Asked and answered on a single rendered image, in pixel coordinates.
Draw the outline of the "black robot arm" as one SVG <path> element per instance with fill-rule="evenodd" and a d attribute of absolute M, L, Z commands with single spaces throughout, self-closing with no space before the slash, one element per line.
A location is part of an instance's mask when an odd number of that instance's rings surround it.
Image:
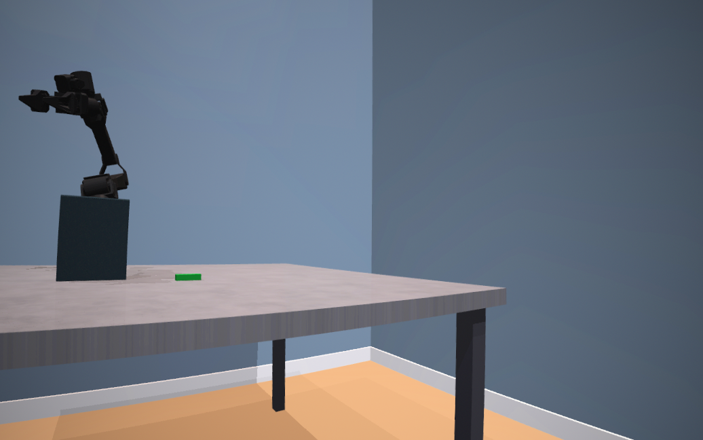
<path fill-rule="evenodd" d="M 70 75 L 55 75 L 58 92 L 82 92 L 88 96 L 88 114 L 81 116 L 87 127 L 92 129 L 97 145 L 101 152 L 102 168 L 99 175 L 83 178 L 80 185 L 81 195 L 98 198 L 118 199 L 118 190 L 128 188 L 128 173 L 119 163 L 118 155 L 114 152 L 109 138 L 108 128 L 105 126 L 108 107 L 101 94 L 95 94 L 92 75 L 87 71 L 76 71 Z M 98 102 L 97 102 L 98 101 Z M 107 166 L 118 164 L 123 173 L 118 175 L 104 174 Z"/>

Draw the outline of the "green rectangular post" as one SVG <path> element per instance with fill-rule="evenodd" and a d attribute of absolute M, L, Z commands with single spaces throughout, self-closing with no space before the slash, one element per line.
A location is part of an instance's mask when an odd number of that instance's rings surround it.
<path fill-rule="evenodd" d="M 175 280 L 201 280 L 201 274 L 175 274 Z"/>

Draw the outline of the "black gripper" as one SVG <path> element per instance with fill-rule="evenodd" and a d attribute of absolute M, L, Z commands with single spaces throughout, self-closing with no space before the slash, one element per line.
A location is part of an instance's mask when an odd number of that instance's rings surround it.
<path fill-rule="evenodd" d="M 48 107 L 56 108 L 56 113 L 85 116 L 88 114 L 88 96 L 82 92 L 56 93 L 50 96 L 45 90 L 31 90 L 31 94 L 18 99 L 31 108 L 31 111 L 47 113 Z"/>

